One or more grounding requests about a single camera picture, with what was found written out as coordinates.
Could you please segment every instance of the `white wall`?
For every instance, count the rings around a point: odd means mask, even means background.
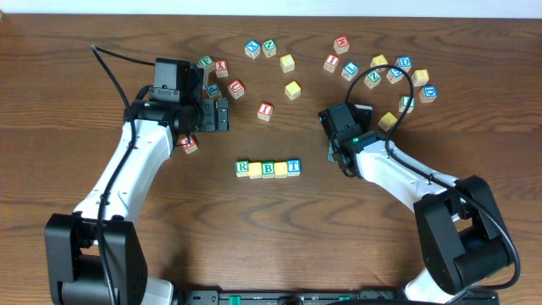
[[[0,0],[5,13],[542,18],[542,0]]]

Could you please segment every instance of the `wooden table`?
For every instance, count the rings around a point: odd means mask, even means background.
[[[396,142],[430,167],[492,187],[523,260],[503,304],[542,297],[542,22],[497,19],[241,18],[8,15],[0,24],[0,303],[50,303],[43,229],[69,214],[117,147],[123,104],[90,51],[192,61],[225,58],[245,96],[231,100],[231,130],[198,134],[197,152],[173,152],[158,171],[138,235],[151,275],[225,290],[399,286],[423,268],[413,214],[383,189],[347,179],[326,161],[317,113],[344,101],[350,83],[322,67],[333,39],[368,68],[373,56],[412,57],[440,97],[408,114]],[[249,39],[278,54],[248,58]],[[279,56],[291,53],[294,72]],[[105,58],[133,98],[153,69]],[[285,85],[302,94],[291,102]],[[352,101],[374,107],[373,126],[397,114],[407,82]],[[261,101],[273,118],[257,118]],[[300,158],[301,177],[235,177],[234,161]],[[512,268],[487,283],[508,280]]]

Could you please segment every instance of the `wooden block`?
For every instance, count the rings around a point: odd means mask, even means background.
[[[395,117],[395,115],[388,112],[387,114],[384,114],[382,119],[380,119],[379,126],[384,131],[388,131],[391,129],[391,127],[393,127],[393,125],[395,125],[395,123],[397,123],[397,118]]]
[[[301,87],[299,87],[297,82],[294,80],[290,84],[286,85],[285,93],[290,100],[294,100],[301,95]]]
[[[262,49],[260,48],[260,44],[253,39],[245,45],[245,54],[249,58],[256,59],[256,57],[260,55],[261,51]]]
[[[248,176],[248,161],[235,162],[235,174],[237,175],[237,177],[247,177]]]
[[[209,85],[206,90],[209,98],[217,99],[222,97],[222,92],[220,91],[220,87],[217,83]]]
[[[217,60],[214,63],[214,70],[217,72],[218,78],[228,76],[228,65],[225,60]]]
[[[266,58],[270,58],[277,54],[277,45],[274,44],[273,40],[268,40],[263,43],[263,54]]]
[[[409,96],[403,96],[401,97],[401,100],[399,101],[399,112],[402,113],[403,111],[405,111],[405,108],[407,107],[408,105],[408,100],[410,99]],[[412,103],[410,105],[410,107],[408,108],[408,111],[406,111],[407,114],[411,113],[414,108],[416,107],[416,98],[413,97],[412,98]]]
[[[255,162],[248,164],[248,176],[251,179],[262,178],[262,163]]]
[[[274,162],[262,163],[262,178],[274,178]]]
[[[390,83],[395,84],[397,81],[403,78],[403,74],[398,69],[389,69],[386,78]]]
[[[363,82],[365,85],[367,85],[367,87],[369,87],[369,89],[373,89],[380,83],[381,80],[382,76],[380,76],[379,72],[371,71],[369,74],[367,74],[367,76],[365,76],[365,80],[363,80]]]
[[[293,71],[296,68],[296,61],[290,54],[285,55],[280,58],[280,68],[284,73]]]
[[[354,64],[353,62],[349,62],[348,64],[345,64],[345,68],[342,69],[342,77],[344,77],[346,80],[350,81],[357,75],[357,71],[359,71],[359,67]]]
[[[382,64],[388,64],[388,60],[386,57],[384,57],[384,55],[373,57],[373,60],[371,60],[371,68]],[[378,72],[383,72],[384,70],[386,70],[386,68],[376,69]]]
[[[420,102],[431,103],[439,96],[435,86],[425,86],[420,91]]]
[[[189,153],[193,153],[197,150],[197,145],[196,145],[196,142],[194,141],[194,138],[189,136],[189,137],[184,137],[182,139],[179,140],[179,144],[183,147],[183,149],[185,150],[185,153],[189,154]]]
[[[261,103],[260,108],[257,110],[257,117],[269,121],[273,114],[273,105],[268,103]]]
[[[331,73],[335,72],[337,65],[339,65],[339,58],[331,54],[324,61],[324,69]]]
[[[395,61],[395,65],[401,69],[404,69],[405,72],[410,71],[412,67],[412,61],[410,56],[401,56]]]
[[[346,36],[335,39],[335,42],[333,44],[333,48],[335,49],[337,54],[342,54],[348,51],[348,47],[350,47],[350,42],[348,41],[348,39],[346,39]]]
[[[245,94],[245,87],[239,80],[234,80],[234,82],[228,85],[228,91],[234,99],[237,99]]]
[[[301,161],[298,159],[288,160],[288,177],[298,176],[301,174]]]
[[[288,163],[277,162],[274,164],[274,177],[277,179],[288,177]]]
[[[199,64],[207,73],[214,70],[214,61],[209,55],[205,55],[200,58]]]
[[[429,72],[426,69],[414,71],[412,83],[414,86],[424,86],[429,81]]]

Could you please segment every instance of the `alphabet block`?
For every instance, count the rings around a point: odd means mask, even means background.
[[[274,164],[274,177],[276,179],[288,177],[288,163],[277,162]]]
[[[379,126],[384,131],[388,131],[391,129],[391,127],[393,127],[393,125],[395,125],[395,123],[397,123],[397,118],[395,117],[395,115],[388,112],[387,114],[384,114],[382,119],[380,119]]]
[[[180,139],[179,144],[183,147],[186,154],[193,153],[197,150],[196,142],[191,136],[185,136],[184,138]]]
[[[410,68],[412,67],[412,61],[410,59],[410,56],[401,56],[395,61],[395,65],[401,69],[404,69],[405,72],[410,71]]]
[[[285,55],[280,58],[280,68],[282,68],[282,72],[284,73],[293,71],[296,68],[296,61],[291,56],[291,54]]]
[[[255,162],[248,164],[248,176],[251,179],[262,178],[262,163]]]
[[[386,57],[384,57],[384,55],[379,55],[379,56],[374,57],[373,60],[371,61],[371,68],[376,67],[381,64],[388,64],[388,60],[386,59]],[[382,72],[385,69],[386,68],[380,68],[380,69],[376,69],[376,71]]]
[[[335,72],[335,68],[337,68],[337,65],[339,65],[339,58],[331,54],[328,55],[328,57],[324,61],[324,69],[328,70],[331,73]]]
[[[217,72],[218,78],[228,76],[228,65],[225,60],[217,60],[214,63],[214,70]]]
[[[403,74],[398,69],[390,69],[386,75],[386,78],[390,81],[390,83],[395,84],[397,81],[403,78]]]
[[[403,111],[405,111],[405,108],[407,107],[408,105],[408,99],[410,97],[408,96],[403,96],[401,97],[401,100],[399,101],[399,112],[402,113]],[[410,104],[410,107],[408,108],[408,110],[406,111],[407,114],[411,113],[414,108],[416,107],[416,98],[413,97],[412,98],[412,103]]]
[[[247,177],[248,176],[248,161],[235,162],[235,174],[237,175],[237,177]]]
[[[367,76],[365,76],[365,80],[363,82],[369,89],[373,89],[376,87],[380,81],[382,80],[382,76],[380,76],[379,72],[377,71],[371,71]]]
[[[345,65],[345,68],[342,69],[342,77],[344,77],[346,80],[350,81],[357,75],[357,71],[359,71],[359,67],[354,64],[353,62],[349,62]]]
[[[274,162],[262,163],[262,178],[274,178]]]
[[[348,39],[346,39],[346,36],[335,39],[335,42],[333,44],[333,48],[335,49],[337,54],[347,52],[348,47],[350,47],[350,42],[348,41]]]
[[[288,160],[288,177],[298,176],[301,174],[301,161],[298,159]]]
[[[239,80],[234,80],[234,82],[228,85],[228,91],[234,99],[237,99],[245,94],[245,87]]]
[[[209,98],[217,99],[222,97],[222,92],[220,91],[220,87],[217,83],[209,85],[206,90]]]
[[[435,86],[425,86],[420,91],[420,101],[422,103],[431,103],[439,96]]]
[[[246,45],[245,45],[245,54],[249,58],[256,59],[256,57],[260,54],[262,49],[260,48],[260,44],[257,43],[257,41],[251,39]]]
[[[429,72],[426,69],[414,71],[412,83],[414,86],[424,86],[429,81]]]
[[[285,93],[290,100],[294,100],[301,95],[301,87],[299,87],[297,82],[294,80],[290,84],[286,85]]]
[[[263,54],[266,58],[270,58],[277,53],[277,45],[274,44],[273,40],[268,40],[263,43]]]
[[[273,114],[273,105],[261,103],[260,108],[257,110],[257,117],[269,121],[271,119],[271,114]]]

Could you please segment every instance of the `cable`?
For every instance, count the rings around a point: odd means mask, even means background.
[[[368,73],[370,73],[373,70],[381,69],[381,68],[396,69],[396,70],[400,71],[406,77],[406,79],[408,80],[408,85],[409,85],[409,88],[410,88],[410,97],[408,99],[408,104],[405,106],[405,109],[403,110],[403,112],[402,112],[401,116],[399,117],[399,119],[397,120],[397,122],[391,128],[391,131],[388,134],[388,136],[386,137],[386,140],[385,140],[385,143],[384,143],[384,146],[385,146],[385,149],[386,149],[386,152],[388,153],[388,155],[390,157],[392,157],[395,161],[397,161],[399,164],[405,166],[406,168],[413,171],[414,173],[416,173],[418,175],[421,175],[423,178],[427,179],[429,182],[434,182],[435,184],[444,187],[446,190],[454,192],[457,196],[459,196],[467,204],[471,205],[473,208],[476,208],[483,216],[485,216],[491,222],[491,224],[493,224],[495,226],[495,228],[497,228],[497,230],[499,231],[499,234],[501,235],[501,238],[504,240],[506,249],[509,252],[512,253],[512,261],[514,262],[514,275],[512,276],[512,278],[509,281],[507,281],[504,284],[499,284],[499,285],[474,286],[474,287],[468,288],[467,291],[468,290],[477,290],[477,289],[488,289],[488,290],[496,291],[496,290],[506,289],[508,287],[513,286],[514,284],[517,283],[517,280],[519,279],[519,276],[521,274],[521,262],[520,262],[520,259],[519,259],[519,254],[517,252],[516,246],[514,246],[514,243],[512,242],[512,239],[510,238],[510,236],[505,232],[505,230],[501,227],[501,225],[499,225],[497,223],[497,221],[491,215],[491,213],[487,210],[487,208],[485,208],[480,202],[478,202],[478,201],[472,199],[471,197],[468,197],[467,195],[463,194],[462,192],[458,191],[455,187],[449,186],[445,182],[434,178],[433,174],[427,175],[423,171],[421,171],[420,169],[417,169],[414,166],[410,165],[408,162],[406,162],[406,161],[402,160],[401,158],[397,157],[394,154],[393,149],[390,149],[390,139],[393,136],[393,134],[395,133],[395,131],[397,130],[397,128],[399,127],[399,124],[402,122],[405,115],[407,114],[407,111],[410,108],[410,106],[412,105],[412,100],[414,98],[414,85],[412,83],[412,78],[410,77],[410,75],[408,75],[408,73],[405,72],[405,70],[403,70],[403,69],[401,69],[399,67],[396,67],[396,66],[394,66],[392,64],[383,64],[383,65],[380,65],[380,66],[376,66],[376,67],[372,67],[370,69],[367,69],[366,71],[361,73],[352,82],[350,88],[348,89],[348,92],[346,93],[346,102],[348,103],[348,100],[350,98],[351,91],[354,88],[354,85],[363,76],[367,75]],[[458,298],[453,303],[459,302],[459,301],[461,301],[461,299],[462,299],[462,297]]]
[[[115,78],[115,76],[113,75],[111,70],[103,62],[102,57],[100,57],[100,54],[98,53],[98,51],[109,54],[109,55],[117,57],[117,58],[122,58],[124,60],[131,61],[133,63],[147,64],[147,65],[154,65],[154,64],[153,63],[148,63],[148,62],[145,62],[145,61],[142,61],[142,60],[127,58],[125,56],[118,55],[118,54],[113,53],[113,52],[109,52],[107,50],[104,50],[104,49],[102,49],[100,47],[96,47],[94,45],[91,46],[91,50],[94,53],[94,56],[96,56],[96,59],[98,60],[100,65],[103,67],[105,72],[108,74],[109,78],[111,79],[111,81],[113,82],[115,87],[117,88],[117,91],[119,91],[119,95],[122,98],[122,101],[124,102],[124,106],[126,107],[126,113],[128,114],[128,121],[130,122],[130,129],[131,129],[131,139],[130,139],[130,142],[128,143],[128,148],[126,149],[126,152],[124,153],[123,157],[120,159],[120,162],[117,165],[117,168],[115,169],[113,174],[111,175],[111,178],[109,178],[109,182],[105,186],[105,189],[103,190],[103,194],[100,196],[100,206],[98,208],[98,216],[97,216],[98,250],[100,252],[100,258],[102,260],[103,272],[105,273],[106,283],[107,283],[107,286],[108,286],[109,298],[111,300],[111,304],[116,305],[118,303],[118,300],[117,300],[117,297],[115,296],[115,290],[114,290],[114,285],[113,285],[113,277],[111,275],[111,270],[109,268],[108,256],[106,255],[106,252],[105,252],[105,243],[106,242],[105,242],[105,239],[104,239],[104,236],[103,236],[103,214],[104,214],[105,206],[108,204],[108,197],[109,197],[109,194],[111,192],[111,189],[113,188],[113,183],[117,179],[117,176],[119,175],[120,170],[122,169],[123,165],[126,163],[126,160],[130,156],[131,151],[134,149],[134,147],[136,145],[136,123],[134,122],[134,116],[133,116],[133,114],[132,114],[132,112],[130,110],[130,103],[128,102],[128,98],[126,98],[126,95],[124,94],[124,91],[122,90],[122,87],[120,86],[119,82],[117,81],[117,79]]]

